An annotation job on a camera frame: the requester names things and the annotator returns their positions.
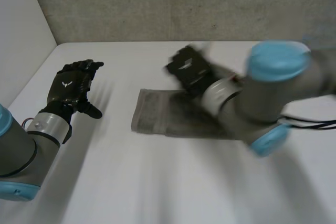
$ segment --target gray towel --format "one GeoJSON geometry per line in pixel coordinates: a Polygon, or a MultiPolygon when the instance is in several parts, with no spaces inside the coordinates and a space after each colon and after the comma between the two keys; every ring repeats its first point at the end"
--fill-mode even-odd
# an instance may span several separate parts
{"type": "Polygon", "coordinates": [[[217,121],[181,90],[141,89],[131,129],[173,137],[227,138],[217,121]]]}

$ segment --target gray wall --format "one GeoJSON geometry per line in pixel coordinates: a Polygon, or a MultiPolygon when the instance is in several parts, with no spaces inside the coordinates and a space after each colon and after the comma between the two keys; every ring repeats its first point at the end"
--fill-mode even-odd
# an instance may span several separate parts
{"type": "Polygon", "coordinates": [[[331,46],[336,0],[38,0],[57,43],[304,38],[331,46]]]}

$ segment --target white wall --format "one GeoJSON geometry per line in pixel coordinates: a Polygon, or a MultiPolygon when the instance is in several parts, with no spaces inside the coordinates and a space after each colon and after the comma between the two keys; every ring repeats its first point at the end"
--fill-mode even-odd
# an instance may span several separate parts
{"type": "Polygon", "coordinates": [[[8,107],[56,47],[37,0],[0,0],[0,103],[8,107]]]}

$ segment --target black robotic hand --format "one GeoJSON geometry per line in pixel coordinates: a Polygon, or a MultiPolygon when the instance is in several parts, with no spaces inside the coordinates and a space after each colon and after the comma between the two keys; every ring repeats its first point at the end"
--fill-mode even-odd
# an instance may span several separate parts
{"type": "Polygon", "coordinates": [[[49,90],[47,106],[41,112],[49,112],[64,118],[69,124],[76,111],[99,119],[102,113],[87,98],[96,71],[104,65],[93,60],[77,61],[58,71],[49,90]]]}

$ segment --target black cable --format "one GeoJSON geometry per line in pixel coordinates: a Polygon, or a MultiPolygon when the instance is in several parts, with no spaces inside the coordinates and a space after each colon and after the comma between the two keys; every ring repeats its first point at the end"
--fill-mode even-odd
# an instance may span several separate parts
{"type": "Polygon", "coordinates": [[[281,117],[282,119],[286,119],[289,121],[298,121],[298,122],[305,122],[305,123],[318,123],[315,125],[309,125],[309,126],[301,126],[296,124],[289,123],[289,126],[294,129],[305,129],[305,130],[334,130],[336,129],[336,126],[332,126],[336,124],[336,120],[328,120],[328,121],[317,121],[317,120],[308,120],[304,118],[296,118],[293,116],[287,116],[283,115],[281,117]]]}
{"type": "Polygon", "coordinates": [[[298,121],[298,122],[305,122],[305,123],[336,123],[336,120],[316,121],[316,120],[311,120],[311,119],[297,118],[297,117],[288,116],[288,115],[282,115],[281,118],[284,118],[286,120],[294,120],[294,121],[298,121]]]}

